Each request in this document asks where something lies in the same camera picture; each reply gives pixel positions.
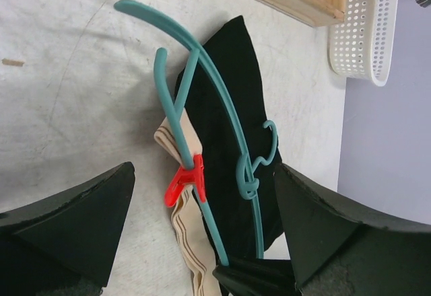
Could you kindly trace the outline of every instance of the plastic hanger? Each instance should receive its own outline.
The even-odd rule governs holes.
[[[234,105],[229,96],[229,92],[220,76],[216,66],[213,61],[202,47],[202,45],[195,40],[195,38],[185,30],[180,24],[168,17],[167,15],[159,12],[147,5],[136,2],[134,0],[120,0],[114,4],[114,8],[120,12],[132,15],[138,19],[141,19],[163,32],[167,33],[177,41],[179,41],[185,48],[190,51],[189,59],[187,61],[183,79],[181,85],[178,89],[178,94],[175,102],[169,93],[168,86],[166,84],[166,59],[167,50],[165,48],[159,48],[156,52],[156,59],[154,61],[154,79],[156,82],[156,88],[160,101],[162,102],[163,109],[166,113],[166,117],[170,123],[173,135],[175,137],[176,143],[178,145],[178,150],[181,154],[181,159],[184,163],[185,169],[193,170],[195,169],[195,164],[193,162],[193,156],[190,154],[189,148],[183,134],[183,130],[180,126],[180,118],[185,107],[185,102],[187,95],[189,93],[191,81],[193,74],[195,72],[197,63],[203,67],[209,78],[211,79],[214,87],[217,89],[220,99],[224,103],[226,113],[230,118],[230,123],[232,129],[236,135],[236,141],[240,149],[241,156],[238,159],[236,165],[236,181],[238,184],[238,189],[241,197],[247,200],[251,200],[253,206],[253,221],[255,226],[255,236],[256,236],[256,256],[257,258],[263,258],[263,232],[262,232],[262,220],[261,212],[259,206],[259,199],[257,196],[257,189],[259,188],[259,180],[254,177],[254,172],[259,166],[269,165],[277,150],[277,129],[274,122],[267,120],[263,127],[270,127],[273,135],[273,142],[271,147],[271,152],[268,158],[258,157],[254,162],[251,162],[250,154],[248,153],[248,147],[245,141],[244,133],[238,115],[236,114]],[[195,194],[199,196],[199,192],[196,188]],[[208,229],[213,238],[215,248],[217,250],[220,262],[224,266],[229,265],[228,257],[223,246],[222,239],[217,229],[216,222],[214,221],[211,209],[207,201],[202,202],[200,198],[197,199],[205,221],[207,223]]]

